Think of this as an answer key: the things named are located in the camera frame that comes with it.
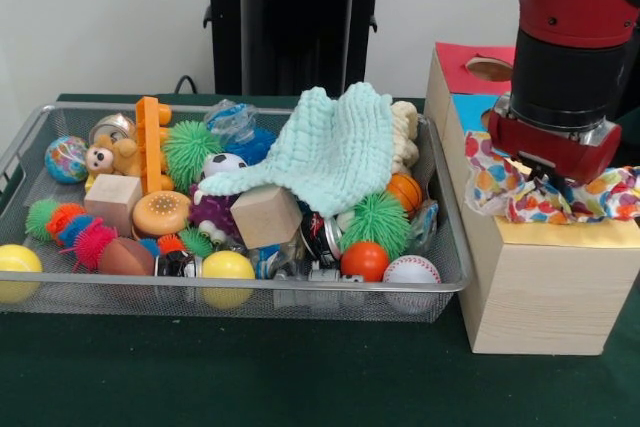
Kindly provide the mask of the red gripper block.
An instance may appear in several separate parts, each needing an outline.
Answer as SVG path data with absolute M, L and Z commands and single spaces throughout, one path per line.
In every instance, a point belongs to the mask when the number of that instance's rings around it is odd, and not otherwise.
M 574 183 L 586 184 L 609 166 L 622 137 L 619 125 L 605 121 L 576 138 L 547 131 L 492 110 L 487 128 L 495 150 L 529 167 L 530 181 L 546 182 L 563 197 L 574 196 Z

